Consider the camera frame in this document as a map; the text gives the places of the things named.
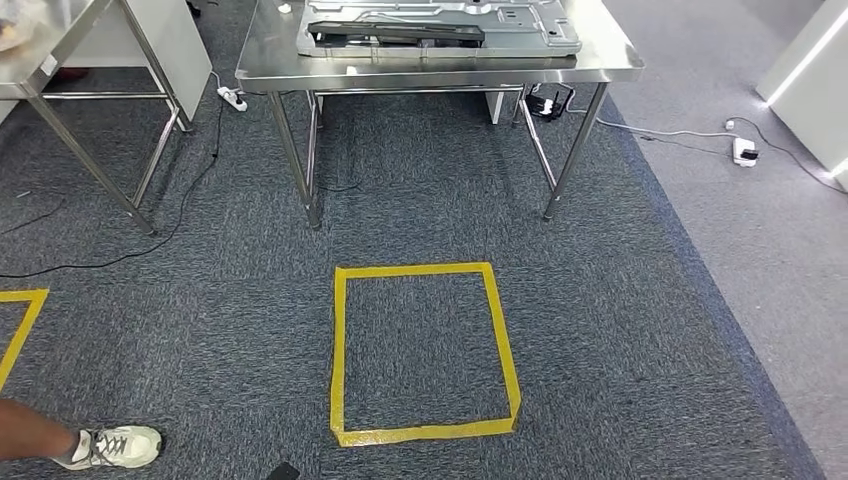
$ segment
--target white wall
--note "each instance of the white wall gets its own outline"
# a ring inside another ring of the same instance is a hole
[[[0,123],[3,123],[3,120],[6,119],[6,117],[9,115],[9,112],[11,112],[17,104],[18,102],[0,100]]]
[[[778,90],[846,10],[848,0],[825,1],[757,87],[763,98]],[[848,23],[771,108],[828,170],[848,160]],[[848,171],[836,179],[848,187]]]

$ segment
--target floor marking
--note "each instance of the floor marking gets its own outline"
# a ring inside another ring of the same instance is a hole
[[[482,420],[458,425],[422,425],[418,427],[378,430],[345,431],[344,429],[344,365],[345,365],[345,305],[347,303],[347,281],[356,278],[399,277],[412,275],[440,275],[457,273],[479,273],[483,275],[486,298],[492,313],[495,341],[501,360],[506,394],[509,401],[509,417]],[[518,376],[509,348],[501,301],[495,284],[495,274],[488,262],[449,263],[439,265],[408,265],[399,267],[336,268],[335,275],[336,332],[333,347],[333,377],[330,382],[330,430],[342,447],[382,445],[408,440],[446,439],[478,437],[511,433],[521,406],[521,391]]]
[[[21,353],[21,348],[24,346],[29,331],[32,330],[32,325],[35,319],[41,312],[41,307],[44,305],[44,300],[47,299],[47,293],[50,290],[22,290],[14,292],[0,292],[0,303],[12,302],[29,302],[29,307],[24,314],[24,319],[18,326],[15,336],[9,342],[9,347],[6,353],[3,354],[3,359],[0,360],[0,390],[3,390],[3,385],[6,384],[6,379],[9,378],[9,373],[15,365],[15,360],[18,359],[18,354]]]

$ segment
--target foot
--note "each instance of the foot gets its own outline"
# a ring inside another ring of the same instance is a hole
[[[69,463],[53,459],[68,470],[97,466],[138,468],[159,456],[162,436],[150,427],[124,426],[80,430],[80,441]]]

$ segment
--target stainless steel table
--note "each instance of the stainless steel table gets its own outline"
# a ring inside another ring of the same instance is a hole
[[[279,13],[281,0],[259,0],[244,43],[236,78],[241,88],[267,92],[298,193],[313,228],[321,215],[315,194],[315,143],[319,97],[350,94],[519,92],[513,122],[523,116],[552,193],[544,219],[552,218],[583,144],[595,124],[607,86],[634,81],[644,63],[600,0],[564,0],[583,49],[575,57],[535,59],[312,58],[298,55],[303,1],[286,0],[291,13]],[[565,166],[554,176],[536,135],[524,98],[537,83],[595,83],[597,87],[571,146]],[[281,92],[305,90],[311,110],[305,168],[292,138]]]
[[[150,179],[165,144],[179,122],[184,129],[190,128],[191,122],[183,111],[173,88],[165,76],[162,66],[156,59],[153,50],[141,30],[135,15],[130,10],[126,0],[114,0],[123,11],[127,24],[144,52],[150,70],[153,73],[160,92],[68,92],[42,93],[44,87],[56,74],[65,61],[71,56],[86,34],[91,31],[95,22],[109,7],[113,0],[48,0],[48,22],[39,25],[33,39],[17,48],[0,52],[0,100],[26,100],[53,127],[66,145],[79,157],[80,161],[92,175],[106,188],[106,191],[132,217],[132,219],[147,234],[154,233],[150,223],[139,213],[141,203]],[[62,122],[56,111],[49,105],[48,100],[105,100],[105,99],[161,99],[167,102],[171,117],[159,137],[159,142],[147,163],[144,175],[139,182],[135,194],[128,198],[121,189],[103,171],[91,154],[76,139],[74,134]]]

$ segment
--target black object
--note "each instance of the black object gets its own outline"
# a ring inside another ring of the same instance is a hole
[[[559,92],[556,93],[553,100],[537,97],[536,95],[530,94],[524,98],[524,101],[527,102],[527,109],[530,110],[530,115],[551,122],[561,117],[562,114],[565,113],[565,108],[568,106],[568,103],[571,100],[572,96],[574,96],[574,90],[570,90],[565,100],[560,103],[558,102]],[[551,102],[550,110],[546,110],[545,108],[545,104],[548,101]]]
[[[760,152],[757,150],[742,150],[742,154],[740,155],[745,160],[756,160],[760,156]]]
[[[186,5],[188,5],[188,10],[191,12],[192,17],[200,18],[200,15],[203,12],[201,12],[199,8],[195,7],[194,4],[191,2],[186,2]]]
[[[374,45],[383,47],[480,48],[486,34],[476,25],[383,22],[314,22],[307,26],[315,44],[324,47]]]
[[[300,476],[300,472],[297,471],[296,468],[292,467],[289,462],[285,462],[279,467],[275,468],[271,475],[268,476],[267,480],[297,480],[297,477]]]

